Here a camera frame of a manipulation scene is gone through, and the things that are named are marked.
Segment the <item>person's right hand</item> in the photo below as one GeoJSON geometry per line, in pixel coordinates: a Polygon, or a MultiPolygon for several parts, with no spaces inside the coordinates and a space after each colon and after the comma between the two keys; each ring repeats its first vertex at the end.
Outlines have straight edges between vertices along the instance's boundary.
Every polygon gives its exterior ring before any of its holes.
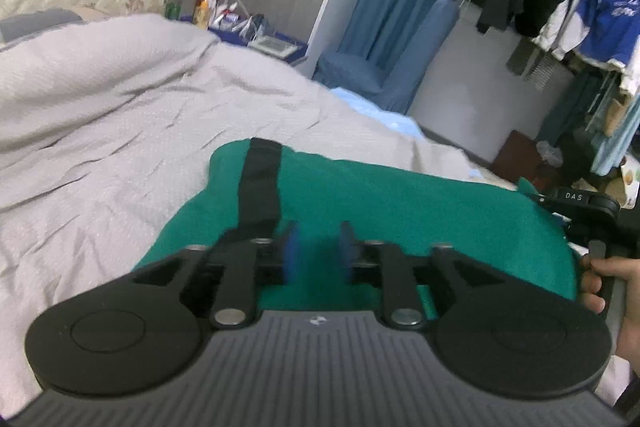
{"type": "Polygon", "coordinates": [[[580,302],[594,313],[604,311],[606,301],[599,296],[603,279],[614,277],[626,283],[626,305],[620,335],[617,339],[616,355],[630,363],[634,373],[639,374],[639,260],[622,257],[593,259],[582,257],[582,279],[580,280],[580,302]]]}

